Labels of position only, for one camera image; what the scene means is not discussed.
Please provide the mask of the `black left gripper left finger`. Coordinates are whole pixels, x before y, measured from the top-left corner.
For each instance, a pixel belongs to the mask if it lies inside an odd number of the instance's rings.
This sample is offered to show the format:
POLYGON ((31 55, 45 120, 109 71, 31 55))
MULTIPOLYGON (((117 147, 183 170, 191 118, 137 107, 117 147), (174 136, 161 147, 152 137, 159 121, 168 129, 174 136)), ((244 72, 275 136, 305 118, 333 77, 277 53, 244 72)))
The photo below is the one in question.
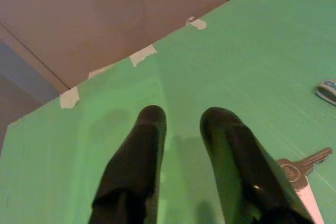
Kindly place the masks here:
POLYGON ((106 165, 89 223, 157 222, 165 137, 164 110, 146 106, 106 165))

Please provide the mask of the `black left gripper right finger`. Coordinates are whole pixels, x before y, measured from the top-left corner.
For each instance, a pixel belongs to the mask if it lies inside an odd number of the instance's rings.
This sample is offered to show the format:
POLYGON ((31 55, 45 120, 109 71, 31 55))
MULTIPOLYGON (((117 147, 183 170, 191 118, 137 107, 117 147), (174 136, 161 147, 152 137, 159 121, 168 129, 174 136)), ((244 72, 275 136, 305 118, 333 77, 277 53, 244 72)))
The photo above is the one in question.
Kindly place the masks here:
POLYGON ((285 173, 235 113, 207 109, 200 132, 226 223, 313 222, 285 173))

